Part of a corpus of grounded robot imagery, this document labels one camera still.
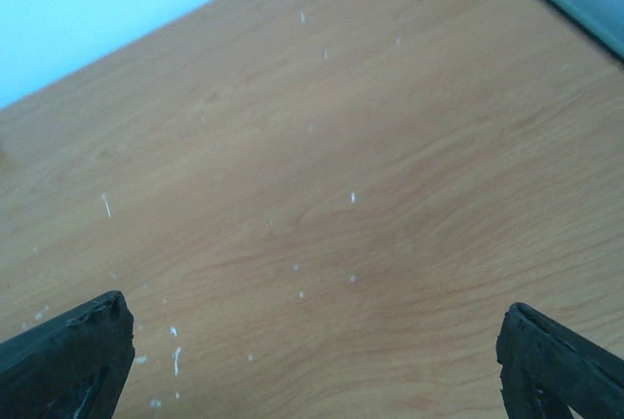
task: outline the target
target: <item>white speck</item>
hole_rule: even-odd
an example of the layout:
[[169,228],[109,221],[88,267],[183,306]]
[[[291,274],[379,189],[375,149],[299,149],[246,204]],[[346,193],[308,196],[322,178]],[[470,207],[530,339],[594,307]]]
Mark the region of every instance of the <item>white speck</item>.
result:
[[104,205],[106,206],[106,214],[108,214],[108,217],[110,217],[110,206],[108,205],[108,199],[106,198],[106,194],[102,193],[101,198],[104,200]]
[[175,349],[173,358],[174,358],[174,374],[175,376],[179,375],[179,369],[177,368],[177,360],[179,359],[179,353],[182,352],[182,348],[178,347]]

